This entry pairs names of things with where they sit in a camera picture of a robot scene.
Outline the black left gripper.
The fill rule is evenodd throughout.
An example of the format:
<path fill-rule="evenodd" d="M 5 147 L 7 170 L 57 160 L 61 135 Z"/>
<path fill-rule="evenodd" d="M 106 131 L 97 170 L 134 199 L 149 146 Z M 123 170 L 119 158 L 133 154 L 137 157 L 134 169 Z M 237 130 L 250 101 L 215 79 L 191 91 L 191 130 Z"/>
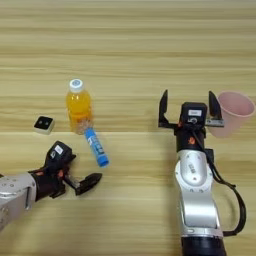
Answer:
<path fill-rule="evenodd" d="M 73 188 L 75 194 L 79 196 L 93 189 L 100 182 L 101 173 L 92 173 L 79 183 L 72 181 L 69 171 L 70 164 L 75 158 L 75 154 L 63 159 L 47 157 L 43 167 L 29 172 L 36 184 L 37 200 L 63 195 L 66 192 L 65 183 Z"/>

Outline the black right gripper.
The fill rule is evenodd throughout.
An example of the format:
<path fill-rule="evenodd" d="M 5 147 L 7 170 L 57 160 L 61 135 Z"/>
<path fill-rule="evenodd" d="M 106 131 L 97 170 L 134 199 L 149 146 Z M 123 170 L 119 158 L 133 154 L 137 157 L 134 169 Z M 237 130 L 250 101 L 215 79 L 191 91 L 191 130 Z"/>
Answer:
<path fill-rule="evenodd" d="M 190 119 L 188 121 L 179 121 L 178 123 L 170 123 L 165 118 L 168 103 L 168 90 L 165 90 L 159 103 L 158 126 L 161 128 L 172 129 L 176 136 L 176 151 L 196 150 L 204 151 L 204 139 L 206 138 L 205 127 L 223 128 L 224 120 L 222 118 L 221 107 L 215 94 L 210 91 L 209 111 L 213 119 L 206 119 L 204 122 Z"/>

